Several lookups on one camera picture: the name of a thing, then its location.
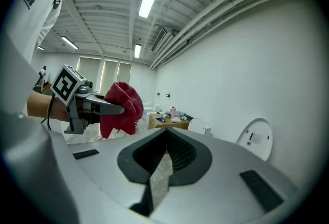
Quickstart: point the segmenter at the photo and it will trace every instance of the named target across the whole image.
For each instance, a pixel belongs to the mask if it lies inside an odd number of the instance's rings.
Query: clutter on desk
[[[175,117],[176,116],[176,108],[173,106],[170,109],[170,117]]]
[[[192,119],[193,119],[194,117],[192,117],[192,116],[189,116],[189,115],[186,115],[186,118],[187,118],[187,120],[188,120],[188,121],[190,121],[190,122],[191,122],[191,121],[192,121]]]
[[[178,118],[178,117],[174,117],[174,118],[172,118],[171,121],[172,121],[173,123],[181,123],[181,119]]]
[[[156,118],[156,120],[158,120],[159,122],[162,122],[162,123],[164,123],[166,121],[165,118],[163,118],[163,117]]]

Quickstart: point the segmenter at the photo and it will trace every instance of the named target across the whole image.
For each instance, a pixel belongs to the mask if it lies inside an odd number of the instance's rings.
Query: red cloth
[[[143,103],[135,89],[125,82],[115,82],[107,92],[104,100],[125,108],[121,115],[101,115],[101,135],[108,138],[113,128],[124,130],[127,134],[133,135],[136,132],[135,121],[143,116]]]

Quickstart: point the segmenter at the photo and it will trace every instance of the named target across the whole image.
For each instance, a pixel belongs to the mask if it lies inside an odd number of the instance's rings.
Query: black rectangle
[[[265,212],[269,212],[283,203],[284,200],[255,170],[240,173],[240,176]]]
[[[187,120],[188,120],[189,122],[191,122],[192,119],[193,119],[193,117],[192,117],[192,116],[189,116],[189,115],[186,115],[186,117],[187,117]]]
[[[72,82],[70,88],[67,88],[67,82],[64,80],[66,77]],[[62,89],[59,90],[58,83],[61,79],[63,79],[63,82],[62,82],[63,85],[62,85]],[[76,84],[77,84],[77,81],[72,77],[72,75],[69,74],[66,69],[63,69],[61,71],[60,75],[58,76],[57,80],[54,82],[52,87],[58,96],[62,97],[64,101],[67,101],[68,97],[72,93],[73,88],[75,87]]]
[[[87,151],[83,151],[83,152],[74,153],[73,156],[75,159],[78,160],[78,159],[93,156],[96,154],[99,154],[99,152],[96,149],[91,149],[91,150],[87,150]]]

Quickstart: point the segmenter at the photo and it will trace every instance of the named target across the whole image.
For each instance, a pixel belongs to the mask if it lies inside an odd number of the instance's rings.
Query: person's arm
[[[27,113],[29,116],[46,118],[47,109],[50,103],[51,96],[39,94],[36,91],[32,91],[29,98],[27,99]],[[68,116],[64,103],[54,98],[50,118],[57,119],[60,121],[68,122]]]

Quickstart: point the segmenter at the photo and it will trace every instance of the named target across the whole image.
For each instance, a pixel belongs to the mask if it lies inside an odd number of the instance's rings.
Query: ceiling
[[[63,0],[60,16],[41,46],[45,53],[106,55],[158,68],[223,22],[266,0],[155,0],[148,18],[138,15],[141,1]],[[163,26],[180,34],[159,57],[151,47]],[[72,51],[61,36],[80,49]],[[136,43],[142,45],[138,59],[134,58]]]

